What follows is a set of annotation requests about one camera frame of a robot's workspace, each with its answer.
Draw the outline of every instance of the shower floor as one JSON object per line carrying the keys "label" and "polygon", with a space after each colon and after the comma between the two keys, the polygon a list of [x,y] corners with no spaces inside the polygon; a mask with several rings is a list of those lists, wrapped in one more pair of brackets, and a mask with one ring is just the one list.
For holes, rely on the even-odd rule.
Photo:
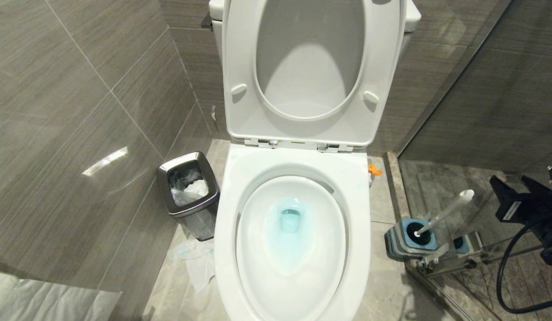
{"label": "shower floor", "polygon": [[[448,217],[435,227],[437,238],[440,237],[443,242],[478,231],[483,245],[489,246],[511,238],[522,227],[521,224],[500,223],[496,219],[499,201],[489,183],[490,177],[496,175],[518,192],[527,191],[514,177],[507,177],[500,171],[431,162],[400,160],[399,163],[413,218],[425,218],[427,213],[439,213],[464,189],[474,190],[473,201],[460,215]],[[537,244],[539,241],[531,233],[524,235],[518,242],[522,248]],[[449,288],[449,284],[455,284],[449,278],[457,279],[476,299],[504,321],[552,320],[552,307],[523,315],[504,311],[496,297],[497,272],[498,263],[481,263],[477,268],[439,276],[434,280],[459,304],[467,294]],[[510,258],[504,272],[502,289],[504,301],[510,307],[527,307],[549,301],[552,299],[552,267],[543,263],[538,251]]]}
{"label": "shower floor", "polygon": [[[229,141],[213,140],[207,159],[222,183]],[[381,158],[370,160],[384,170]],[[395,223],[386,174],[376,177],[369,189],[371,197],[371,265],[367,289],[354,321],[450,321],[454,320],[406,273],[404,264],[389,259],[384,249],[384,233]],[[184,242],[177,228],[170,248]],[[217,281],[195,293],[183,260],[165,258],[153,292],[146,305],[144,321],[230,321],[222,305]]]}

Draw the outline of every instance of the white toilet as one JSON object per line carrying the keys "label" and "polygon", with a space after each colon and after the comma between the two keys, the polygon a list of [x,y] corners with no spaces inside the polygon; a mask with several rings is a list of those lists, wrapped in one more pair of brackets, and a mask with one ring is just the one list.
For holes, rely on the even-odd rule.
{"label": "white toilet", "polygon": [[229,148],[214,253],[231,320],[355,315],[370,264],[365,148],[393,79],[405,4],[225,2],[225,112],[239,144]]}

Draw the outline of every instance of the trash can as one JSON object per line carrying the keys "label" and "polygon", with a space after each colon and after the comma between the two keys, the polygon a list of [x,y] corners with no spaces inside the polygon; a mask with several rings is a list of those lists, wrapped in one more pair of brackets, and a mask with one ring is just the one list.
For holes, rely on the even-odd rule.
{"label": "trash can", "polygon": [[169,215],[199,241],[213,238],[221,192],[203,153],[192,152],[161,165],[157,181]]}

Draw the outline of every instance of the tissue paper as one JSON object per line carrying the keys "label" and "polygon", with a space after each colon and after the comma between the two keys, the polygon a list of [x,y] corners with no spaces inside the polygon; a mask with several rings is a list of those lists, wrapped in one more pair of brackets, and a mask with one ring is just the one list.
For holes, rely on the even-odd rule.
{"label": "tissue paper", "polygon": [[209,193],[209,187],[206,185],[204,179],[199,179],[198,181],[193,181],[191,185],[188,185],[184,189],[185,193],[196,193],[201,197],[205,197]]}
{"label": "tissue paper", "polygon": [[186,242],[167,253],[171,260],[185,260],[188,276],[196,293],[204,289],[214,276],[213,249],[214,239],[199,242],[191,235]]}

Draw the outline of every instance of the gray tile wall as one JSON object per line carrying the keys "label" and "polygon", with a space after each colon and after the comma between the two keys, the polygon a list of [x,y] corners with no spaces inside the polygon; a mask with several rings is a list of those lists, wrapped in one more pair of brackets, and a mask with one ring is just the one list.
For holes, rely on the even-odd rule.
{"label": "gray tile wall", "polygon": [[[506,0],[415,0],[418,30],[398,66],[371,155],[398,150],[425,110],[435,104],[487,33],[496,6]],[[199,106],[215,138],[229,138],[224,118],[222,67],[213,33],[201,29],[208,0],[160,0]],[[215,106],[216,120],[211,116]]]}
{"label": "gray tile wall", "polygon": [[545,172],[552,163],[552,1],[512,3],[402,157]]}
{"label": "gray tile wall", "polygon": [[0,271],[140,317],[176,229],[156,168],[211,142],[195,105],[155,0],[1,1]]}

